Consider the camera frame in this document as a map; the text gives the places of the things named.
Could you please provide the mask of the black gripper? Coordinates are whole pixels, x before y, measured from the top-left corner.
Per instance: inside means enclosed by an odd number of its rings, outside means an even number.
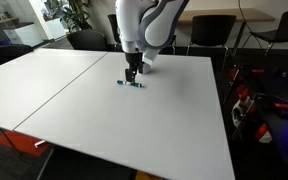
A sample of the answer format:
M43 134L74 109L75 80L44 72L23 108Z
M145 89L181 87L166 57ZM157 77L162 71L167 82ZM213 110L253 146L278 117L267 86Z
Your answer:
M125 69L125 79L127 82L135 82L137 71L143 72L143 62L141 53L126 53L125 58L129 67Z

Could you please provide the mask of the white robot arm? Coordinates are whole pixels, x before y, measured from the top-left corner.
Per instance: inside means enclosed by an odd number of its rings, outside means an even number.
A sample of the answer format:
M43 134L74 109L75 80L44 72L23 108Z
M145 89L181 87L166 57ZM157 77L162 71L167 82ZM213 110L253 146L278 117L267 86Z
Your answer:
M115 10L122 50L129 67L126 84L137 73L147 74L158 53L174 37L176 24L189 0L116 0Z

